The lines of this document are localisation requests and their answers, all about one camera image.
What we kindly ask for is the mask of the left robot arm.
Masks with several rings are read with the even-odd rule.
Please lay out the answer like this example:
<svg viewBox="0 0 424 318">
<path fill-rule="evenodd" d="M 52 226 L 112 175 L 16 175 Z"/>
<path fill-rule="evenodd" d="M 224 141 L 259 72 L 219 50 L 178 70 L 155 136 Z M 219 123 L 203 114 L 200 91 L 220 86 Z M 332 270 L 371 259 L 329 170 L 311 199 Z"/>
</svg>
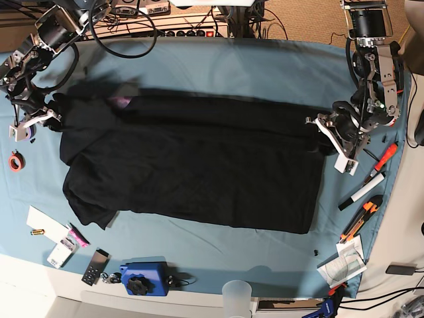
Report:
<svg viewBox="0 0 424 318">
<path fill-rule="evenodd" d="M 348 36 L 345 54 L 356 86 L 350 101 L 336 101 L 329 115 L 313 120 L 328 136 L 340 158 L 352 162 L 379 126 L 399 118 L 398 96 L 403 93 L 403 61 L 393 35 L 386 1 L 341 1 Z"/>
</svg>

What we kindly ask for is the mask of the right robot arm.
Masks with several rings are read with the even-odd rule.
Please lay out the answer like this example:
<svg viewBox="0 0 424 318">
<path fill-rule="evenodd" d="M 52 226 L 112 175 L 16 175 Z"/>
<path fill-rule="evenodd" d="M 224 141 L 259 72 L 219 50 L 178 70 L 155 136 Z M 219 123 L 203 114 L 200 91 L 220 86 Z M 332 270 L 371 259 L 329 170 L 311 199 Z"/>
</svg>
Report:
<svg viewBox="0 0 424 318">
<path fill-rule="evenodd" d="M 70 78 L 80 58 L 76 42 L 89 27 L 103 19 L 115 1 L 55 1 L 35 21 L 36 32 L 1 64 L 1 91 L 14 109 L 14 123 L 9 136 L 16 141 L 34 135 L 34 126 L 58 126 L 61 115 L 45 104 L 47 95 L 59 90 Z M 52 87 L 40 88 L 32 79 L 44 71 L 67 48 L 74 51 L 74 60 L 63 79 Z"/>
</svg>

